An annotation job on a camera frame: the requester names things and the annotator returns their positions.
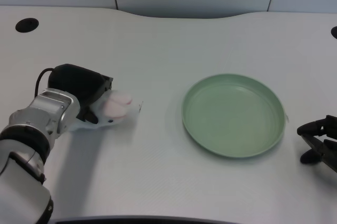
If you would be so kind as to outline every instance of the pink plush toy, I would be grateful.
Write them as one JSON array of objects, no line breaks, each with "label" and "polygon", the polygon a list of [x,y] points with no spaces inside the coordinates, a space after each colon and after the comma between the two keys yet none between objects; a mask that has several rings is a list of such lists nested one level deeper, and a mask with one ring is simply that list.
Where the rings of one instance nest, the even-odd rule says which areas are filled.
[{"label": "pink plush toy", "polygon": [[98,118],[98,123],[76,119],[70,131],[80,128],[96,129],[120,123],[128,113],[132,102],[131,95],[116,90],[106,91],[97,101],[90,105],[90,109]]}]

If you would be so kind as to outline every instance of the plate rim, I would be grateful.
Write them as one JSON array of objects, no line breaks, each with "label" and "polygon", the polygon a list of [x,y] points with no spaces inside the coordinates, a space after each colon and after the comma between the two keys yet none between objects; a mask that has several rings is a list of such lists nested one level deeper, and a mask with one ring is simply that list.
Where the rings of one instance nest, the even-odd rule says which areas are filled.
[{"label": "plate rim", "polygon": [[[261,151],[258,151],[256,153],[253,153],[253,154],[249,154],[249,155],[245,155],[245,156],[234,156],[234,155],[227,155],[227,154],[223,154],[223,153],[220,153],[220,152],[217,152],[215,150],[212,150],[212,149],[209,149],[207,148],[206,146],[204,146],[202,143],[200,143],[193,135],[192,133],[190,132],[190,130],[187,128],[186,126],[186,122],[185,122],[185,117],[184,117],[184,105],[185,105],[185,102],[186,102],[186,99],[187,99],[187,95],[189,94],[189,92],[196,86],[198,85],[200,82],[206,80],[206,79],[209,79],[209,78],[213,78],[213,77],[216,77],[216,76],[223,76],[223,75],[231,75],[231,76],[239,76],[239,77],[244,77],[244,78],[248,78],[248,79],[251,79],[253,81],[256,81],[258,83],[260,83],[261,85],[263,85],[264,87],[266,87],[272,94],[275,95],[275,97],[277,98],[278,102],[280,103],[281,105],[281,108],[282,108],[282,112],[283,112],[283,127],[282,127],[282,131],[281,133],[279,134],[277,140],[271,145],[271,146],[268,146],[267,149],[264,149],[264,150],[261,150]],[[283,135],[284,135],[284,131],[285,131],[285,126],[286,126],[286,113],[285,113],[285,110],[284,110],[284,106],[281,102],[281,100],[279,99],[279,97],[276,95],[276,93],[270,89],[269,87],[267,87],[267,85],[265,85],[264,83],[262,83],[261,81],[258,81],[257,79],[255,78],[252,78],[252,77],[248,77],[248,76],[245,76],[245,75],[241,75],[241,74],[232,74],[232,73],[223,73],[223,74],[215,74],[215,75],[211,75],[211,76],[208,76],[208,77],[205,77],[205,78],[202,78],[200,79],[198,82],[194,83],[188,90],[187,92],[185,93],[185,96],[183,98],[183,102],[182,102],[182,106],[181,106],[181,116],[182,116],[182,121],[183,121],[183,125],[184,125],[184,128],[186,129],[186,131],[188,132],[188,134],[193,138],[193,140],[198,143],[200,146],[202,146],[203,148],[207,149],[208,151],[212,152],[212,153],[215,153],[217,155],[220,155],[220,156],[223,156],[223,157],[230,157],[230,158],[247,158],[247,157],[254,157],[254,156],[258,156],[262,153],[265,153],[267,152],[268,150],[272,149],[275,145],[277,145],[281,139],[283,138]]]}]

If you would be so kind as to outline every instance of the green plate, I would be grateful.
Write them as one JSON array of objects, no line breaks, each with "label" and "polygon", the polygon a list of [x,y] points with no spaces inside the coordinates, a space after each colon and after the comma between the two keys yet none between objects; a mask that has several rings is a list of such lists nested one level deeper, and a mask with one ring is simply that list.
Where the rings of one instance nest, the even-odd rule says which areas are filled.
[{"label": "green plate", "polygon": [[187,92],[185,128],[204,148],[227,157],[261,154],[282,138],[285,112],[260,82],[235,74],[208,77]]}]

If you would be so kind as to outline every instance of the robotic arm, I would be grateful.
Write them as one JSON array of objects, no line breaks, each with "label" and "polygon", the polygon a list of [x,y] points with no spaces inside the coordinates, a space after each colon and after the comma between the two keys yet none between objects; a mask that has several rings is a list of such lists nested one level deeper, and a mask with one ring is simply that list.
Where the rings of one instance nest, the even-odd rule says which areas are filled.
[{"label": "robotic arm", "polygon": [[53,201],[43,182],[49,152],[76,118],[98,123],[90,104],[111,89],[112,80],[78,66],[57,66],[48,88],[10,116],[0,133],[1,224],[48,223]]}]

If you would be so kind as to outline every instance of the table surface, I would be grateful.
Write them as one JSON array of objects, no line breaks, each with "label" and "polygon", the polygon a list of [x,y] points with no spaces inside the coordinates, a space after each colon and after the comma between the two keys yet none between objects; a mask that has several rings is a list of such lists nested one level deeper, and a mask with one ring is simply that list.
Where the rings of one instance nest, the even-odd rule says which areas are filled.
[{"label": "table surface", "polygon": [[[18,33],[23,18],[39,20]],[[252,13],[221,19],[141,17],[111,9],[0,7],[0,126],[33,99],[40,71],[76,64],[114,78],[137,116],[96,131],[66,133],[45,167],[53,218],[161,215],[238,223],[336,223],[337,174],[304,166],[296,134],[337,115],[337,14]],[[198,80],[253,77],[280,98],[283,140],[250,159],[199,147],[181,102]],[[41,86],[46,86],[46,77]]]}]

